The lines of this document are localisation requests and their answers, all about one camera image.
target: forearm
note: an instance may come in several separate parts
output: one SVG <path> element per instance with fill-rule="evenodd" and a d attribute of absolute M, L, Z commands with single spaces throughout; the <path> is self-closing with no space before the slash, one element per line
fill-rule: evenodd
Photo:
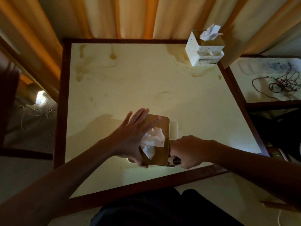
<path fill-rule="evenodd" d="M 301 210 L 301 166 L 215 144 L 209 160 Z"/>
<path fill-rule="evenodd" d="M 47 225 L 80 184 L 111 155 L 96 144 L 0 206 L 4 225 Z"/>

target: person's left arm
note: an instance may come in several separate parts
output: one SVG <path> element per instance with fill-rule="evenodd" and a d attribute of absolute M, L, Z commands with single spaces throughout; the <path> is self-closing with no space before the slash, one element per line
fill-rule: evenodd
<path fill-rule="evenodd" d="M 130 119 L 130 112 L 110 136 L 4 202 L 0 206 L 2 224 L 47 225 L 81 183 L 112 156 L 127 157 L 147 167 L 140 155 L 139 143 L 159 121 L 158 118 L 142 125 L 148 113 L 148 109 L 142 108 Z"/>

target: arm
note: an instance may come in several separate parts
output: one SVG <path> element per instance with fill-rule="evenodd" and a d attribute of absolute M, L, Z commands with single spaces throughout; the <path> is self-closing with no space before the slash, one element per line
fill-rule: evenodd
<path fill-rule="evenodd" d="M 144 134 L 159 119 L 142 126 L 149 110 L 140 109 L 110 136 L 28 186 L 0 206 L 3 225 L 47 225 L 80 184 L 114 155 L 133 159 L 147 167 L 139 152 Z"/>
<path fill-rule="evenodd" d="M 301 210 L 301 166 L 237 150 L 214 140 L 182 137 L 171 146 L 171 156 L 185 169 L 211 162 L 242 176 L 296 209 Z"/>

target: white tabletop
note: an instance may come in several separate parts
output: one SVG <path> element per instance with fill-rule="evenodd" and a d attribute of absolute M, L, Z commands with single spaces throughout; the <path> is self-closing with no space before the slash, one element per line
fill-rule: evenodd
<path fill-rule="evenodd" d="M 269 84 L 275 82 L 271 78 L 256 79 L 253 83 L 259 91 L 275 98 L 267 97 L 256 91 L 252 85 L 252 80 L 255 78 L 267 76 L 279 78 L 283 76 L 288 69 L 288 63 L 292 65 L 289 77 L 295 72 L 301 71 L 301 60 L 297 58 L 238 58 L 230 65 L 230 68 L 247 103 L 278 101 L 275 98 L 278 98 L 280 101 L 287 101 L 289 98 L 291 100 L 300 100 L 301 89 L 290 97 L 287 97 L 287 93 L 284 92 L 274 93 L 271 91 Z M 301 84 L 301 77 L 296 82 Z"/>
<path fill-rule="evenodd" d="M 72 44 L 65 161 L 108 136 L 129 111 L 141 107 L 176 121 L 179 138 L 195 135 L 260 153 L 218 66 L 192 67 L 184 48 L 185 44 Z M 182 171 L 144 169 L 112 157 L 72 197 Z"/>

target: cable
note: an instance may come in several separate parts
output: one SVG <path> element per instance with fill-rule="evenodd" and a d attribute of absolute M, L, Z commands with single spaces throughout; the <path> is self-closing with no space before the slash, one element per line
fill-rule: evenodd
<path fill-rule="evenodd" d="M 278 221 L 279 226 L 281 226 L 280 221 L 279 221 L 280 215 L 281 215 L 281 209 L 279 209 L 279 213 L 278 213 L 278 217 L 277 217 L 277 221 Z"/>
<path fill-rule="evenodd" d="M 48 110 L 35 109 L 35 108 L 33 108 L 33 107 L 29 106 L 29 105 L 21 105 L 21 106 L 23 107 L 23 114 L 22 114 L 22 117 L 21 117 L 21 129 L 22 129 L 23 131 L 27 131 L 27 130 L 33 129 L 34 127 L 37 127 L 37 126 L 41 123 L 41 121 L 42 121 L 42 113 L 43 113 L 43 112 L 46 112 L 45 116 L 46 116 L 48 119 L 50 119 L 50 118 L 52 117 L 52 116 L 51 116 L 51 112 L 56 112 L 56 110 L 52 110 L 52 109 L 51 109 L 52 106 L 50 106 L 50 108 L 49 108 Z M 29 108 L 32 109 L 32 111 L 30 111 L 28 115 L 30 115 L 30 116 L 35 116 L 35 117 L 40 117 L 39 122 L 38 122 L 35 126 L 32 126 L 31 128 L 28 128 L 28 129 L 24 129 L 24 128 L 23 128 L 23 119 L 24 119 L 24 116 L 25 116 L 25 106 L 27 106 L 27 107 L 29 107 Z M 40 112 L 40 115 L 34 115 L 34 114 L 31 114 L 33 111 Z"/>
<path fill-rule="evenodd" d="M 264 95 L 266 95 L 267 97 L 269 98 L 274 98 L 278 101 L 280 101 L 278 98 L 276 97 L 273 97 L 273 96 L 269 96 L 267 95 L 266 93 L 262 92 L 262 91 L 259 91 L 255 86 L 254 86 L 254 81 L 257 80 L 257 79 L 265 79 L 265 78 L 271 78 L 273 79 L 275 82 L 273 83 L 270 83 L 269 84 L 269 90 L 274 92 L 274 93 L 281 93 L 281 92 L 292 92 L 291 94 L 288 95 L 288 98 L 293 95 L 295 92 L 297 92 L 300 88 L 301 88 L 301 84 L 297 84 L 297 80 L 299 79 L 299 76 L 300 76 L 300 72 L 295 72 L 293 73 L 290 77 L 288 77 L 289 73 L 291 72 L 292 70 L 292 65 L 290 63 L 288 63 L 288 70 L 287 72 L 282 75 L 281 77 L 279 78 L 274 78 L 274 77 L 271 77 L 271 76 L 267 76 L 267 77 L 261 77 L 261 78 L 255 78 L 252 80 L 252 86 L 254 87 L 254 89 L 257 91 L 257 92 L 260 92 Z"/>

